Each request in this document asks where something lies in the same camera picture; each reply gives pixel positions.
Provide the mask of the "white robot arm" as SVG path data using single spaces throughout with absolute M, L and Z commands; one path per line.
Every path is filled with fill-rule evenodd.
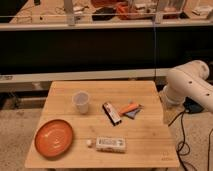
M 183 104 L 188 97 L 213 113 L 213 85 L 206 81 L 209 74 L 208 65 L 201 60 L 171 68 L 162 91 L 163 103 L 171 108 Z

